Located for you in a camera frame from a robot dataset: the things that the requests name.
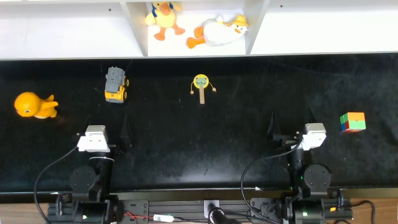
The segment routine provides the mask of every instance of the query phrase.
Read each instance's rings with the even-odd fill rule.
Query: yellow toy construction vehicle
[[[126,88],[130,82],[124,75],[123,69],[111,67],[105,77],[105,100],[112,103],[124,103],[127,99]]]

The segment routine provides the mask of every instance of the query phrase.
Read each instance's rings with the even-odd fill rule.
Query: toy head
[[[163,15],[169,15],[170,11],[174,8],[171,2],[152,2],[152,13],[155,16],[155,9],[160,11]]]
[[[39,112],[41,99],[34,93],[25,92],[17,97],[14,106],[19,115],[30,117]]]
[[[246,22],[244,15],[238,15],[235,21],[232,22],[232,28],[239,34],[244,34],[248,31],[249,24]]]
[[[199,74],[193,78],[193,84],[196,88],[206,88],[209,85],[209,78],[204,74]]]

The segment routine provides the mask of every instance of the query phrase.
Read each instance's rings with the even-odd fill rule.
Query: black tabletop surface
[[[126,70],[125,105],[104,100],[108,67]],[[217,89],[190,94],[206,74]],[[59,102],[54,119],[22,118],[14,100],[25,91]],[[272,111],[282,132],[303,129],[312,111],[327,131],[313,161],[332,171],[332,187],[398,185],[398,55],[54,60],[0,63],[0,192],[31,192],[37,174],[68,152],[87,123],[106,125],[115,141],[127,115],[134,147],[115,157],[113,192],[239,187],[251,161],[272,154]],[[341,133],[340,116],[366,115],[365,131]],[[69,173],[90,155],[75,152],[51,168],[40,190],[67,190]],[[258,164],[247,186],[286,189],[276,159]]]

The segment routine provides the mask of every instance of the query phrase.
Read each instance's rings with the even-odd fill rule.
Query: rubik's cube
[[[341,131],[354,133],[366,129],[365,114],[362,112],[348,112],[340,117]]]

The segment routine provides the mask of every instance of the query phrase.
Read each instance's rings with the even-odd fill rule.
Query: wooden floor
[[[363,199],[352,199],[358,203]],[[376,206],[377,224],[398,223],[398,198],[370,198]],[[44,210],[47,204],[41,205]],[[354,207],[354,220],[351,224],[371,224],[371,206],[368,204]],[[0,204],[0,224],[45,224],[34,204]]]

